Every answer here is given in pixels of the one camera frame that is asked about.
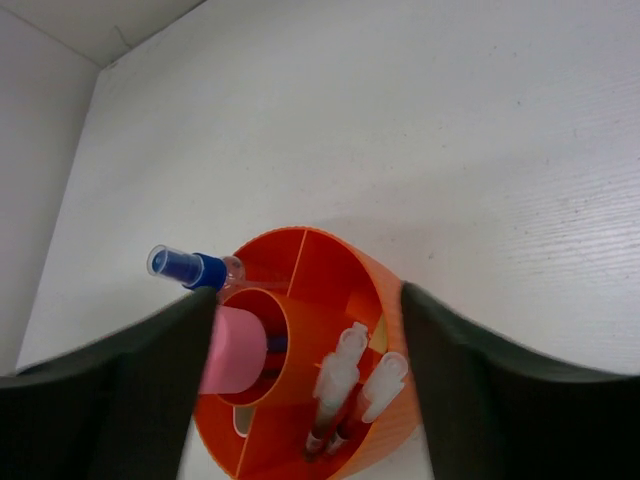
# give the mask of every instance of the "clear plastic pen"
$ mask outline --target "clear plastic pen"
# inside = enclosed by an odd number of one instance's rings
[[[367,327],[355,322],[340,335],[336,352],[324,358],[313,392],[313,397],[318,399],[318,410],[305,443],[307,460],[313,459],[322,448],[333,419],[358,383],[358,362],[367,343]]]
[[[409,371],[404,356],[397,352],[385,353],[378,366],[358,394],[355,410],[342,420],[326,448],[335,454],[363,423],[372,423],[404,388],[402,379]]]

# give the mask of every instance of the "transparent plastic tube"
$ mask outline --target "transparent plastic tube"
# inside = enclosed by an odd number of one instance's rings
[[[276,289],[288,286],[288,282],[247,280],[244,265],[237,257],[218,258],[202,253],[186,253],[165,245],[158,245],[151,250],[147,258],[147,271],[153,276],[179,282],[190,290],[209,286],[225,295],[234,287]]]

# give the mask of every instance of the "pink eraser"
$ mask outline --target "pink eraser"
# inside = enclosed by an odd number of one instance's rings
[[[267,358],[267,335],[253,313],[220,306],[211,335],[200,393],[240,393],[260,377]]]

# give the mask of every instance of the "white tabletop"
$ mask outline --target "white tabletop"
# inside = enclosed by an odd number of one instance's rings
[[[209,1],[102,72],[21,364],[181,295],[157,243],[330,230],[549,354],[640,371],[640,4]],[[420,440],[360,478],[421,478]],[[197,433],[183,476],[222,478]]]

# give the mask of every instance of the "orange pen holder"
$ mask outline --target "orange pen holder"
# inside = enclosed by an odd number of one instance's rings
[[[359,364],[360,386],[385,351],[407,355],[400,279],[346,242],[313,228],[265,233],[235,255],[252,281],[289,286],[242,289],[224,304],[256,314],[268,335],[287,335],[288,349],[284,358],[266,366],[280,369],[275,378],[266,375],[238,394],[200,395],[196,425],[220,467],[238,479],[344,478],[396,449],[420,422],[410,377],[391,405],[372,424],[363,424],[335,455],[313,463],[302,455],[317,407],[312,392],[320,364],[345,328],[357,321],[376,337]],[[255,407],[246,438],[234,430],[234,407]]]

